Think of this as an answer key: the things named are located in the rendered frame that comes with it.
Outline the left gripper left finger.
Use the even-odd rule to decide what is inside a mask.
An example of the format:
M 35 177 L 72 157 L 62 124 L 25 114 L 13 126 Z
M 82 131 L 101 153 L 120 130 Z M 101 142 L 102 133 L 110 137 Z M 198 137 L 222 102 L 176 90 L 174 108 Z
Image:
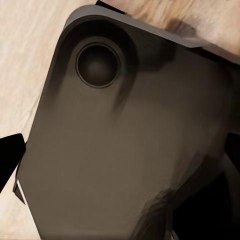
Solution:
M 0 193 L 26 152 L 22 133 L 0 138 Z

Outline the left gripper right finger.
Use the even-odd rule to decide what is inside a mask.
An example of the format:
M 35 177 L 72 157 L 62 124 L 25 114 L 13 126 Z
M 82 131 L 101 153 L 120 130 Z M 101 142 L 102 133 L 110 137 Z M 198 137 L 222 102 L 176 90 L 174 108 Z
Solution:
M 240 173 L 240 135 L 231 132 L 228 133 L 224 151 Z

